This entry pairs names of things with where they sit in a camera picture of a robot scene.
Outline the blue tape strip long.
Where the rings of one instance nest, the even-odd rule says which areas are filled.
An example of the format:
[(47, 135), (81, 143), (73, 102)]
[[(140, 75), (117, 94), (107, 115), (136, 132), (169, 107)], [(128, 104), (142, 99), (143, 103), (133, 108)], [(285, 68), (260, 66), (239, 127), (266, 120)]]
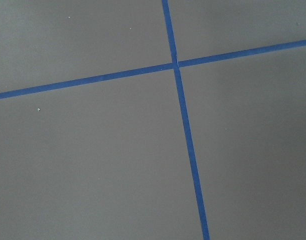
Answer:
[(173, 31), (173, 24), (172, 24), (172, 17), (171, 12), (169, 8), (169, 3), (167, 0), (162, 0), (162, 9), (163, 9), (163, 15), (164, 15), (164, 21), (166, 26), (166, 32), (167, 32), (167, 38), (168, 38), (168, 45), (170, 50), (170, 56), (171, 56), (171, 65), (174, 72), (175, 77), (175, 85), (177, 90), (177, 96), (179, 101), (179, 107), (180, 107), (180, 113), (182, 118), (182, 125), (185, 135), (185, 141), (186, 141), (186, 147), (187, 147), (187, 153), (190, 163), (190, 170), (191, 170), (191, 176), (194, 186), (194, 193), (196, 198), (196, 204), (199, 214), (199, 220), (201, 225), (201, 231), (202, 231), (202, 238), (204, 240), (210, 239), (210, 233), (208, 228), (208, 221), (207, 221), (207, 215), (204, 205), (204, 198), (201, 188), (201, 182), (200, 182), (200, 176), (199, 176), (199, 169), (198, 164), (196, 160), (196, 154), (194, 149), (194, 142), (192, 138), (192, 131), (190, 126), (190, 120), (187, 110), (187, 103), (186, 103), (186, 97), (184, 92), (184, 86), (183, 86), (183, 80), (181, 75), (181, 70), (178, 62), (177, 57), (177, 47), (176, 47), (176, 40), (175, 35)]

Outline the blue tape strip crossing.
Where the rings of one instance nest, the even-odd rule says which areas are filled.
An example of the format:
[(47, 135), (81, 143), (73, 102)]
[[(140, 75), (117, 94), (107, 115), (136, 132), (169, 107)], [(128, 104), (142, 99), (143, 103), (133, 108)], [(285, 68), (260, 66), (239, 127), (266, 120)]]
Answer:
[[(196, 66), (196, 65), (206, 64), (206, 63), (219, 62), (219, 61), (224, 61), (224, 60), (229, 60), (229, 59), (242, 58), (242, 57), (247, 57), (247, 56), (259, 55), (259, 54), (265, 54), (265, 53), (270, 53), (270, 52), (277, 52), (277, 51), (293, 49), (293, 48), (301, 48), (301, 47), (306, 47), (306, 39), (299, 40), (299, 41), (280, 43), (280, 44), (274, 44), (274, 45), (269, 45), (269, 46), (256, 47), (256, 48), (245, 49), (245, 50), (239, 50), (239, 51), (234, 51), (234, 52), (215, 54), (215, 55), (204, 56), (204, 57), (199, 57), (199, 58), (181, 60), (178, 62), (178, 67), (184, 68), (184, 67)], [(165, 63), (165, 64), (153, 65), (153, 66), (148, 66), (148, 67), (125, 70), (125, 71), (113, 72), (113, 73), (108, 73), (108, 74), (102, 74), (102, 75), (97, 75), (97, 76), (91, 76), (91, 77), (86, 77), (86, 78), (50, 83), (50, 84), (16, 89), (16, 90), (11, 90), (11, 91), (5, 91), (5, 92), (0, 92), (0, 100), (14, 98), (18, 96), (48, 92), (48, 91), (53, 91), (53, 90), (58, 90), (58, 89), (76, 87), (76, 86), (81, 86), (81, 85), (93, 84), (97, 82), (104, 82), (108, 80), (115, 80), (115, 79), (138, 76), (138, 75), (143, 75), (143, 74), (162, 72), (166, 70), (171, 70), (172, 68), (173, 68), (172, 63)]]

